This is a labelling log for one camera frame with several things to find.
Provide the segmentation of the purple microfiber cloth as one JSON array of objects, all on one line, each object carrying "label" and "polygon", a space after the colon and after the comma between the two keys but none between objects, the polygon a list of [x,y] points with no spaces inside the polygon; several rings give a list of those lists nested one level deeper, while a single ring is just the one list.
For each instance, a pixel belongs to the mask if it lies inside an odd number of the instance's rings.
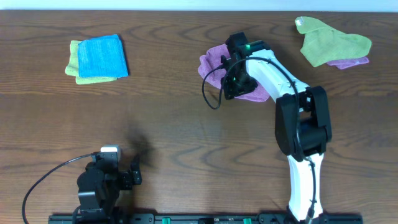
[{"label": "purple microfiber cloth", "polygon": [[[200,57],[200,66],[198,67],[198,73],[202,78],[204,78],[210,71],[221,65],[221,56],[224,55],[226,58],[230,58],[226,44],[221,44],[212,47],[207,50],[205,55]],[[225,69],[217,70],[208,76],[206,82],[208,82],[213,87],[221,88],[221,79],[226,74]],[[269,99],[270,95],[264,87],[258,83],[257,88],[248,94],[238,96],[237,99],[248,100],[255,102],[265,102]]]}]

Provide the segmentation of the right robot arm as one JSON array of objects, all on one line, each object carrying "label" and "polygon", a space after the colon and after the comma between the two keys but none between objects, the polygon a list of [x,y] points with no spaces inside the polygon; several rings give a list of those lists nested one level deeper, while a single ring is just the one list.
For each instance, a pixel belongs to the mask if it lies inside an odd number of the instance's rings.
[{"label": "right robot arm", "polygon": [[323,212],[320,203],[320,166],[331,140],[326,91],[295,78],[262,40],[249,42],[235,33],[225,42],[229,55],[221,56],[226,75],[220,96],[231,100],[262,86],[275,102],[275,138],[288,158],[294,220],[314,223]]}]

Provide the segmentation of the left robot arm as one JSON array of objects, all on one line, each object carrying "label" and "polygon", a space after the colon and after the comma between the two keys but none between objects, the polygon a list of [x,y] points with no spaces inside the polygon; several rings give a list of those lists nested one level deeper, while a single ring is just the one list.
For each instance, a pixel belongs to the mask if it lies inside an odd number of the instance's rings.
[{"label": "left robot arm", "polygon": [[119,170],[116,152],[96,152],[78,180],[80,206],[72,223],[128,223],[129,218],[115,206],[120,191],[142,183],[140,156],[130,162],[129,170]]}]

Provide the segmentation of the green crumpled cloth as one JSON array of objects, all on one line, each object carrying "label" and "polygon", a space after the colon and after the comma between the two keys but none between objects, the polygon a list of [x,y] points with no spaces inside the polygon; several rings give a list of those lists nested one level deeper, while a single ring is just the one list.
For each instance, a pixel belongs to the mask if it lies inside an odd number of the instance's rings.
[{"label": "green crumpled cloth", "polygon": [[304,35],[300,52],[313,67],[333,60],[363,58],[372,46],[365,36],[346,34],[313,17],[297,17],[295,25]]}]

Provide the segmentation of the green folded cloth under blue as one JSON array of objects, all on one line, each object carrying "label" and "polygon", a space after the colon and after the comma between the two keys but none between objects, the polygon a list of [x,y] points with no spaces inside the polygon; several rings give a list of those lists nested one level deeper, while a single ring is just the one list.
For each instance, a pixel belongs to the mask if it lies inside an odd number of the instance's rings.
[{"label": "green folded cloth under blue", "polygon": [[75,77],[75,82],[78,85],[88,85],[94,83],[106,83],[115,81],[116,78],[110,77],[94,77],[94,78],[82,78],[79,76],[79,65],[78,65],[78,44],[79,40],[72,40],[70,42],[70,58],[69,63],[65,68],[65,73],[69,76]]}]

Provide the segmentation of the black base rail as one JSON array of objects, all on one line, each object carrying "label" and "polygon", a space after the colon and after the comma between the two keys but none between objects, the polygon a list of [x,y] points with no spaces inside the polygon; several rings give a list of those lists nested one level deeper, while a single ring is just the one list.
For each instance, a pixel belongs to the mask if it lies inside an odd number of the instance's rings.
[{"label": "black base rail", "polygon": [[285,213],[260,213],[258,215],[154,215],[135,213],[115,215],[107,220],[87,219],[81,215],[51,215],[49,224],[113,223],[113,224],[289,224],[297,223]]}]

